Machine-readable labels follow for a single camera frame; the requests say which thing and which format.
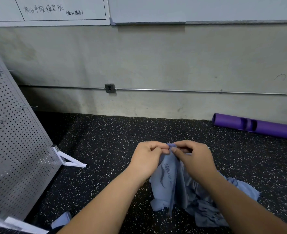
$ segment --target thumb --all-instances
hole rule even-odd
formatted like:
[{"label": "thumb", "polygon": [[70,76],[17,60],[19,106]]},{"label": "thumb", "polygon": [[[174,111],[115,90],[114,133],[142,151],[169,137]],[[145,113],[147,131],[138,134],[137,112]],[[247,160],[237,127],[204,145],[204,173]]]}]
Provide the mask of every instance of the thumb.
[{"label": "thumb", "polygon": [[152,150],[153,154],[155,154],[156,156],[160,157],[162,154],[162,149],[160,147],[156,147],[155,149]]},{"label": "thumb", "polygon": [[184,152],[182,152],[180,149],[172,147],[171,150],[176,155],[176,157],[179,158],[183,163],[187,161],[189,156]]}]

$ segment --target gray wall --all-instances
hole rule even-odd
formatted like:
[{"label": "gray wall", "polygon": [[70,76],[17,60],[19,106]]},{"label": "gray wall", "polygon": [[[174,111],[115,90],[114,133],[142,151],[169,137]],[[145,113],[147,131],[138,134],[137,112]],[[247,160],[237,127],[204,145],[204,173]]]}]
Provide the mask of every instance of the gray wall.
[{"label": "gray wall", "polygon": [[[287,25],[0,28],[0,54],[20,84],[287,93]],[[39,110],[287,123],[287,96],[22,90]]]}]

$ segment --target perforated metal panel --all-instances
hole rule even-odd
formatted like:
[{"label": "perforated metal panel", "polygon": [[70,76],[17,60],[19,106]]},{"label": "perforated metal panel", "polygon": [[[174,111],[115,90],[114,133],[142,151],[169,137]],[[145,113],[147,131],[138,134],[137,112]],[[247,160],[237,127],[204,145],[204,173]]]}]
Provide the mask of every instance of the perforated metal panel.
[{"label": "perforated metal panel", "polygon": [[61,162],[0,58],[0,217],[23,220]]}]

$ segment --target forearm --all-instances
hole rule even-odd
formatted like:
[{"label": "forearm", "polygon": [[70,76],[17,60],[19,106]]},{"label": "forearm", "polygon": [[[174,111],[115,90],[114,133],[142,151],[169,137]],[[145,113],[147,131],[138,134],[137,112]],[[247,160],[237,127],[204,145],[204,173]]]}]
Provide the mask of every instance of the forearm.
[{"label": "forearm", "polygon": [[287,233],[287,224],[216,174],[203,184],[234,233]]},{"label": "forearm", "polygon": [[140,183],[134,173],[126,169],[58,234],[118,233]]}]

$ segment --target whiteboard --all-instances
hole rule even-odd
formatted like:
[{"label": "whiteboard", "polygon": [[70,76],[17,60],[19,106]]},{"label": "whiteboard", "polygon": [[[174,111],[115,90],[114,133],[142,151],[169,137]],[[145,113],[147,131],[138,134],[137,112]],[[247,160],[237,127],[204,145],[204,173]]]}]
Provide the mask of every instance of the whiteboard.
[{"label": "whiteboard", "polygon": [[109,25],[108,0],[0,0],[0,26]]},{"label": "whiteboard", "polygon": [[112,23],[280,23],[287,0],[109,0]]}]

